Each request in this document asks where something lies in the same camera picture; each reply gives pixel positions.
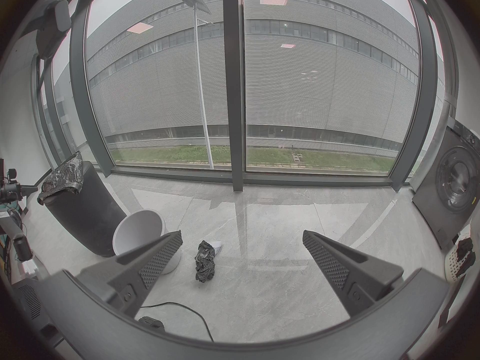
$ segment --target white trash can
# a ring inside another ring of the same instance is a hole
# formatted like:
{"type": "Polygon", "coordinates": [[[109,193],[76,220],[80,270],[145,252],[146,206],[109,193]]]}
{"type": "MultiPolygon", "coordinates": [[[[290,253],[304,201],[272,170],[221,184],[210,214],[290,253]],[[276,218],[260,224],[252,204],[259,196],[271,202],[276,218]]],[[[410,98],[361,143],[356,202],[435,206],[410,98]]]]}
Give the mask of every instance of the white trash can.
{"type": "MultiPolygon", "coordinates": [[[[167,227],[161,214],[153,209],[142,209],[124,218],[117,226],[113,234],[113,251],[116,255],[124,254],[157,240],[166,233],[168,233],[167,227]]],[[[178,249],[161,274],[165,275],[173,271],[181,257],[182,252],[178,249]]]]}

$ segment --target black cylinder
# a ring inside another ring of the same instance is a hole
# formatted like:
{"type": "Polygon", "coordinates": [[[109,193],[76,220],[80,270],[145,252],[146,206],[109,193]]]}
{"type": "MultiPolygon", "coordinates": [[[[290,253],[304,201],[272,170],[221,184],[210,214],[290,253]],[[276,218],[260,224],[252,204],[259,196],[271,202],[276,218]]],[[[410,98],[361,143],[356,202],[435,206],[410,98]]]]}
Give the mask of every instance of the black cylinder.
{"type": "Polygon", "coordinates": [[[125,212],[110,195],[92,163],[83,161],[79,194],[67,190],[45,198],[44,204],[69,233],[94,254],[115,255],[112,239],[125,212]]]}

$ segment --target washing machine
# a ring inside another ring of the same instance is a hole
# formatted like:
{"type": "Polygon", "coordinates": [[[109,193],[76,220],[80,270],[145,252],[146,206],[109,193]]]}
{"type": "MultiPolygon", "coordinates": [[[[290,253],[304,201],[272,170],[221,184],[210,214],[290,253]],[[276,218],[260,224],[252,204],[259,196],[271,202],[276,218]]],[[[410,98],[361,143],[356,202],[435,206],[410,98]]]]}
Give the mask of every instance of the washing machine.
{"type": "Polygon", "coordinates": [[[449,118],[437,157],[413,196],[441,249],[461,231],[480,199],[480,139],[449,118]]]}

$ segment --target floor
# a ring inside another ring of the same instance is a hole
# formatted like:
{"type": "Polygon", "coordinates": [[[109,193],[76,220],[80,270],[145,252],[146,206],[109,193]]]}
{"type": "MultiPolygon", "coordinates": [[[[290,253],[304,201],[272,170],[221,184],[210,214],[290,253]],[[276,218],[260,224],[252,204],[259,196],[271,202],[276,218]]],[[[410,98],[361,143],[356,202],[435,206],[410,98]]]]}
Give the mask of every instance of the floor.
{"type": "MultiPolygon", "coordinates": [[[[145,304],[183,303],[203,315],[215,341],[262,342],[319,331],[349,318],[302,244],[305,229],[402,266],[444,277],[444,255],[403,188],[296,188],[111,175],[102,180],[127,213],[157,210],[182,231],[182,259],[145,304]],[[195,280],[202,240],[222,241],[215,276],[195,280]]],[[[31,247],[50,273],[74,275],[103,258],[77,242],[34,196],[24,218],[31,247]]],[[[167,332],[208,340],[200,318],[177,306],[141,309],[167,332]]]]}

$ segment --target street light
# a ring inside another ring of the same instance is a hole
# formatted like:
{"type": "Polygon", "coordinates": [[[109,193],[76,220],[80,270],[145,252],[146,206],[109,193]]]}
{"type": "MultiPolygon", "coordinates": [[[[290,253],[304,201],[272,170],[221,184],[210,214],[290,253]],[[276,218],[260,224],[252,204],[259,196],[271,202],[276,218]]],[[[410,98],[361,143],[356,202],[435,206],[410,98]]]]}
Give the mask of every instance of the street light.
{"type": "Polygon", "coordinates": [[[195,36],[195,57],[197,59],[197,78],[198,93],[200,94],[201,121],[203,122],[203,133],[205,135],[205,143],[207,146],[208,163],[210,169],[213,169],[212,151],[210,149],[210,139],[208,138],[207,117],[205,116],[204,93],[202,91],[202,77],[200,75],[200,53],[198,51],[198,29],[197,29],[197,9],[211,15],[212,13],[205,5],[203,0],[183,0],[189,7],[193,7],[193,33],[195,36]]]}

